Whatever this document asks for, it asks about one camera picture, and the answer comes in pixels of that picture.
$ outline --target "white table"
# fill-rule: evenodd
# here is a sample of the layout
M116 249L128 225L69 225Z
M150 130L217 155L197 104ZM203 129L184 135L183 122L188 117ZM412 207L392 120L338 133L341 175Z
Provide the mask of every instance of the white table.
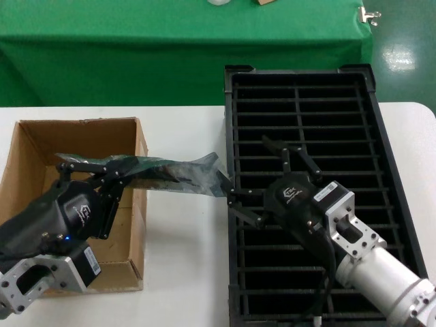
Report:
M430 278L436 281L436 119L415 103L381 111ZM149 155L192 160L216 151L225 162L224 108L0 109L0 172L20 119L140 118ZM2 327L227 327L228 231L225 199L149 192L144 291L40 299Z

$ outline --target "logo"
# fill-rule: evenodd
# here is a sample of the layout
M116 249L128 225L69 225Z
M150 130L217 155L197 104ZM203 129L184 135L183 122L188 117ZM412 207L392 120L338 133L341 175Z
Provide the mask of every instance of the logo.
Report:
M89 220L89 218L91 218L91 209L87 205L80 206L80 211L75 206L73 206L73 209L79 215L83 227L85 223Z
M288 187L283 191L283 196L287 198L286 204L289 204L289 202L292 201L293 198L295 198L298 194L302 193L302 191L297 191L295 187L290 188Z

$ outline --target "crumpled plastic bag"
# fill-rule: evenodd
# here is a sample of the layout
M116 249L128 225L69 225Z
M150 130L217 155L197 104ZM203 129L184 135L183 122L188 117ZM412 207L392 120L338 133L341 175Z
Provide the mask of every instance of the crumpled plastic bag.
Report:
M88 159L79 155L58 153L68 162L100 164L106 166L112 160L131 159L137 163L124 176L132 176L128 187L180 193L204 194L224 197L222 185L227 177L223 164L216 153L194 161L172 161L156 157L112 155L105 159Z

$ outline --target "grid divider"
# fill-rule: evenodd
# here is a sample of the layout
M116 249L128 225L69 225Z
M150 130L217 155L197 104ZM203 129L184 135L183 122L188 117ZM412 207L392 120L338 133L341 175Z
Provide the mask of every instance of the grid divider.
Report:
M386 239L392 255L406 263L402 225L394 216L396 189L389 182L388 167L380 161L385 154L378 150L381 142L375 129L379 127L368 106L364 78L337 72L303 75L233 75L230 131L235 187L264 191L283 176L280 158L264 148L263 135L301 146L320 167L326 184L338 181L356 194L356 215ZM307 174L293 158L290 168L292 173ZM263 214L262 196L243 198L241 204ZM239 319L285 326L306 309L305 303L311 304L324 268L274 221L258 230L237 219L234 229ZM322 318L337 326L384 320L361 294L338 283Z

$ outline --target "metal clip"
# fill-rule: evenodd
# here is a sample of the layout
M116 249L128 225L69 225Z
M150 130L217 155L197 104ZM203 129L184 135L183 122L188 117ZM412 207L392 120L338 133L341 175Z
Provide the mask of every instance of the metal clip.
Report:
M377 26L377 22L375 22L373 19L378 18L381 16L381 13L379 12L367 12L365 10L365 7L359 7L359 21L360 22L370 22L371 25Z

